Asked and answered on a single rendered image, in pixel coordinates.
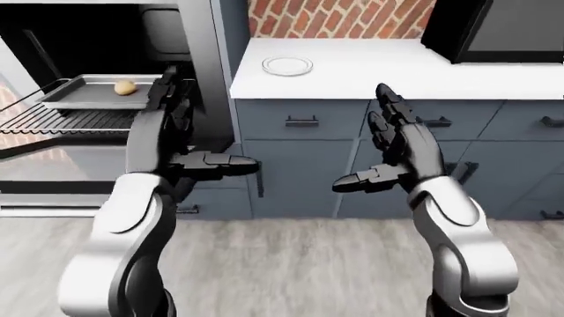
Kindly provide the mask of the grey metal baking tray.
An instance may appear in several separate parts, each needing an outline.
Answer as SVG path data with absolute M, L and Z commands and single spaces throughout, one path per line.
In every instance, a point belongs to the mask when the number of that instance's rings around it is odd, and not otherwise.
M 49 109 L 67 110 L 141 110 L 147 94 L 159 75 L 100 75 L 76 76 L 71 81 L 45 94 L 37 102 Z M 118 81 L 131 81 L 137 90 L 127 96 L 115 93 Z

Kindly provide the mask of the clear glass plate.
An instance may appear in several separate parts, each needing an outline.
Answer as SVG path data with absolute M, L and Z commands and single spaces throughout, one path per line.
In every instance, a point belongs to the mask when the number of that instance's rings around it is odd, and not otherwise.
M 314 64 L 305 57 L 277 56 L 267 57 L 262 61 L 262 68 L 273 76 L 303 76 L 313 70 Z

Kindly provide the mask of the black built-in oven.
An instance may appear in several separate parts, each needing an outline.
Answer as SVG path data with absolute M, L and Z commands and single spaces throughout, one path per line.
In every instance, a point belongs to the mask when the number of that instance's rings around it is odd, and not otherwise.
M 195 81 L 197 139 L 234 142 L 228 94 L 211 10 L 202 0 L 177 4 L 74 4 L 0 0 L 0 40 L 15 55 L 36 92 L 76 76 L 159 75 L 181 65 Z

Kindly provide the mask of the blue-grey base cabinet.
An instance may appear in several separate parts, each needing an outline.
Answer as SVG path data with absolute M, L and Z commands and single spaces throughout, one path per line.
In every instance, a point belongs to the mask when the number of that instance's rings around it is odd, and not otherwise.
M 411 215 L 400 187 L 366 195 L 339 195 L 335 179 L 382 161 L 373 146 L 367 100 L 236 100 L 241 144 L 232 152 L 263 163 L 264 195 L 256 176 L 202 182 L 180 208 L 199 205 L 182 218 L 405 218 Z M 491 218 L 545 220 L 540 211 L 564 212 L 564 129 L 540 123 L 564 120 L 564 102 L 539 100 L 414 100 L 414 115 L 441 116 L 448 128 L 429 128 L 442 148 L 448 172 L 460 162 L 479 163 L 463 185 Z M 312 128 L 285 120 L 311 118 Z

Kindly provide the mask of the yellow potato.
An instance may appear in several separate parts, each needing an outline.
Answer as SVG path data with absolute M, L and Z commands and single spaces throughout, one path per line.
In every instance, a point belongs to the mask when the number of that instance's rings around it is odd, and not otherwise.
M 137 91 L 137 86 L 132 81 L 121 80 L 114 85 L 114 92 L 119 96 L 127 96 Z

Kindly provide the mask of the open oven door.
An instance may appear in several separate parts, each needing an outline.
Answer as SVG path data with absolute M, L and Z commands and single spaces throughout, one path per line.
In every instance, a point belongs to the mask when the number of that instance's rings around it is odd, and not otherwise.
M 0 134 L 0 218 L 92 217 L 124 173 L 127 134 Z

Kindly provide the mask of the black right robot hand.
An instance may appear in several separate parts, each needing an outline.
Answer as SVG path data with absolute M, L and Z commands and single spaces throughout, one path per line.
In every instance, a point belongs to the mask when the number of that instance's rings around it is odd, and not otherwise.
M 399 185 L 409 193 L 422 181 L 445 175 L 439 144 L 427 126 L 416 121 L 403 97 L 379 84 L 371 103 L 381 109 L 367 114 L 367 125 L 382 163 L 337 179 L 333 192 L 374 193 Z

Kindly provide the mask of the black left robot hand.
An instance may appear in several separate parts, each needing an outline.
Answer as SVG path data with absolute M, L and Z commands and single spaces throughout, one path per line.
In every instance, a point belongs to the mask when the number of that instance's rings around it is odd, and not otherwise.
M 128 134 L 128 173 L 218 181 L 260 170 L 260 163 L 252 158 L 226 154 L 229 141 L 193 136 L 196 107 L 189 99 L 195 87 L 181 65 L 168 66 L 153 81 L 146 107 L 136 114 Z

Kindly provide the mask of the black microwave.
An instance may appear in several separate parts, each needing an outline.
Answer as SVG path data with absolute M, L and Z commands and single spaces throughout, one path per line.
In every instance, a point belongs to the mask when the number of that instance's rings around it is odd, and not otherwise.
M 436 0 L 420 40 L 451 63 L 564 63 L 564 0 Z

